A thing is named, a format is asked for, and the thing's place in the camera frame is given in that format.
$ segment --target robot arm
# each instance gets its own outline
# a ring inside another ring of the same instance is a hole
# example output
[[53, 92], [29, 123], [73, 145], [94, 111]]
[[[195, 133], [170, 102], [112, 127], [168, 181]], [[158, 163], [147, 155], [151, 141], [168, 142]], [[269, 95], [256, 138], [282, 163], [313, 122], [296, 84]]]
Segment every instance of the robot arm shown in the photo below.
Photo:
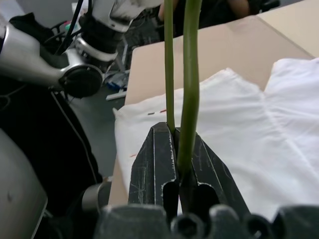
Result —
[[52, 55], [11, 25], [0, 26], [0, 72], [15, 80], [77, 97], [95, 94], [117, 56], [117, 46], [132, 21], [163, 0], [95, 0], [82, 17], [84, 31], [63, 54]]

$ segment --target gray floor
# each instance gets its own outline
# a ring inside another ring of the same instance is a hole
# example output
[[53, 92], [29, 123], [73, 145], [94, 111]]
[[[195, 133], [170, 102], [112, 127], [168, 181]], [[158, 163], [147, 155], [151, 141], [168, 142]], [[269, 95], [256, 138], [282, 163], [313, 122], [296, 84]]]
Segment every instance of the gray floor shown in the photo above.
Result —
[[[295, 3], [301, 0], [281, 0], [282, 6]], [[149, 35], [140, 34], [151, 41]], [[105, 101], [108, 94], [114, 92], [103, 87], [101, 91], [93, 97], [73, 100], [71, 106], [91, 142], [93, 153], [98, 161], [100, 173], [103, 176], [111, 176], [116, 157], [116, 146], [114, 139], [114, 115], [112, 108], [120, 109], [124, 105], [124, 99], [111, 102]]]

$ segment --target wrinkled cloth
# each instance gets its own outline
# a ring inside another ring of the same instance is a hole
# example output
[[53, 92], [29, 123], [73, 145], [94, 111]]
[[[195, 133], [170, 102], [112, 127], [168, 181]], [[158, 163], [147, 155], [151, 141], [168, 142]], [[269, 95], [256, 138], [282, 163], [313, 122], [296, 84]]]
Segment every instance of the wrinkled cloth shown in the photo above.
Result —
[[[281, 206], [319, 204], [319, 61], [274, 64], [265, 92], [225, 69], [200, 83], [197, 133], [229, 168], [249, 210], [269, 220]], [[180, 126], [183, 89], [175, 90]], [[150, 128], [166, 121], [165, 95], [115, 112], [125, 188]]]

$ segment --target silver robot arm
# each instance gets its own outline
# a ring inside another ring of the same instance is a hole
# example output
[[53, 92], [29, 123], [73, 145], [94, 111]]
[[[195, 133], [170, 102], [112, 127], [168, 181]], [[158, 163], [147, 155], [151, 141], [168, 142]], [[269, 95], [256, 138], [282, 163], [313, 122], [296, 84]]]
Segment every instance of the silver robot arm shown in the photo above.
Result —
[[65, 91], [77, 97], [98, 92], [103, 74], [132, 21], [163, 0], [95, 0], [84, 31], [63, 54], [52, 55], [32, 36], [11, 25], [0, 26], [0, 74], [14, 80]]
[[31, 239], [47, 195], [21, 149], [0, 129], [0, 238]]

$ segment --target black cable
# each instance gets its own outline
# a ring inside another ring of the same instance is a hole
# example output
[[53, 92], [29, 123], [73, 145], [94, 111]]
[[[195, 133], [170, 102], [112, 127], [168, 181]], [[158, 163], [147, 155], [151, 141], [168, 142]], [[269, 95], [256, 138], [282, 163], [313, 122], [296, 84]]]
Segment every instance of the black cable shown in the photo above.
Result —
[[82, 6], [83, 0], [79, 0], [78, 4], [76, 5], [76, 9], [74, 11], [74, 15], [70, 24], [70, 28], [68, 30], [68, 32], [66, 33], [66, 36], [62, 42], [62, 44], [59, 46], [59, 48], [56, 50], [55, 55], [59, 54], [59, 52], [61, 51], [61, 49], [64, 49], [64, 45], [69, 42], [69, 40], [71, 39], [71, 34], [73, 32], [73, 29], [75, 27], [76, 21], [78, 19], [78, 16], [80, 14], [80, 10], [81, 10], [81, 6]]
[[56, 30], [58, 31], [58, 30], [60, 29], [60, 26], [63, 25], [63, 24], [65, 24], [65, 23], [67, 23], [67, 21], [62, 21], [62, 22], [60, 22], [60, 23], [54, 25], [54, 26], [51, 27], [50, 29], [53, 31], [53, 30], [56, 28]]
[[78, 30], [78, 31], [76, 31], [76, 32], [74, 32], [74, 33], [72, 33], [70, 38], [72, 39], [72, 38], [75, 37], [76, 35], [80, 34], [82, 31], [83, 31], [83, 28], [81, 28], [80, 30]]
[[89, 0], [89, 5], [88, 5], [88, 14], [89, 16], [92, 15], [93, 7], [92, 7], [92, 0]]
[[56, 34], [56, 35], [50, 37], [49, 39], [47, 39], [47, 40], [44, 42], [44, 44], [48, 43], [48, 42], [51, 41], [51, 40], [56, 39], [57, 37], [63, 36], [64, 34], [65, 34], [65, 32], [62, 31], [62, 32], [60, 32], [60, 33], [58, 33], [58, 34]]
[[26, 85], [23, 85], [19, 87], [18, 89], [6, 94], [6, 95], [0, 95], [0, 112], [4, 111], [8, 106], [11, 104], [11, 98], [10, 96], [14, 95], [15, 93], [18, 93], [20, 90], [24, 89]]

